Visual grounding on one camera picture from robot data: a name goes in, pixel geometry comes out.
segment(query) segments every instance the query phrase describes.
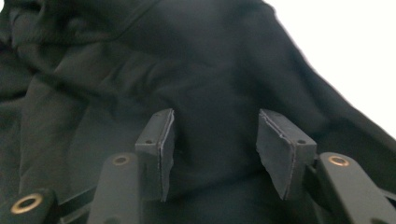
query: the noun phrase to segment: wrinkled fabric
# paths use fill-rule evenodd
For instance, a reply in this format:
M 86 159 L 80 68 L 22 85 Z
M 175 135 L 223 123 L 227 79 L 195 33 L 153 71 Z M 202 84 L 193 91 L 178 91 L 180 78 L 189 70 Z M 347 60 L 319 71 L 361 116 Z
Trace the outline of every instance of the wrinkled fabric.
M 0 24 L 2 202 L 95 185 L 165 108 L 175 163 L 147 223 L 297 222 L 255 149 L 260 108 L 396 192 L 395 140 L 312 71 L 262 1 L 14 0 Z

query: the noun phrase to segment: dark green fabric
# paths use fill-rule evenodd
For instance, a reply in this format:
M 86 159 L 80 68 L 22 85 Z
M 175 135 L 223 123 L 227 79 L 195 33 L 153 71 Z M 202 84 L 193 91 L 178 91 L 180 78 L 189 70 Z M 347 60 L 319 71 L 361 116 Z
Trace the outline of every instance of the dark green fabric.
M 169 201 L 147 202 L 147 223 L 298 222 L 255 149 L 260 108 L 396 192 L 394 139 L 309 68 L 260 0 L 6 1 L 0 24 L 0 200 L 94 185 L 169 107 Z

